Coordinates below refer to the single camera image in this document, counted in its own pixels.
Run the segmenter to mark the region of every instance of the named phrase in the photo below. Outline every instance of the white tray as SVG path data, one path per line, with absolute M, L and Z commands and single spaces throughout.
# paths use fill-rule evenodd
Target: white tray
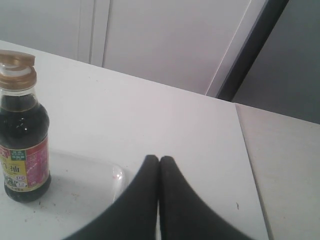
M 0 239 L 63 239 L 99 216 L 127 185 L 124 171 L 107 161 L 50 150 L 49 164 L 49 190 L 27 204 L 7 196 L 0 174 Z

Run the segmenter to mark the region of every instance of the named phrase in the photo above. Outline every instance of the gold bottle cap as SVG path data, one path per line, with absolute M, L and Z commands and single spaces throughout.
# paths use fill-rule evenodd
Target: gold bottle cap
M 35 56 L 18 51 L 0 50 L 0 88 L 22 91 L 37 82 Z

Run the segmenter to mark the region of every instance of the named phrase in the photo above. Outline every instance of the soy sauce bottle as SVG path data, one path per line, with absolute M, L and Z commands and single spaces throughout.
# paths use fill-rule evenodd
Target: soy sauce bottle
M 46 109 L 34 86 L 35 56 L 0 50 L 0 160 L 4 189 L 13 200 L 32 202 L 49 188 Z

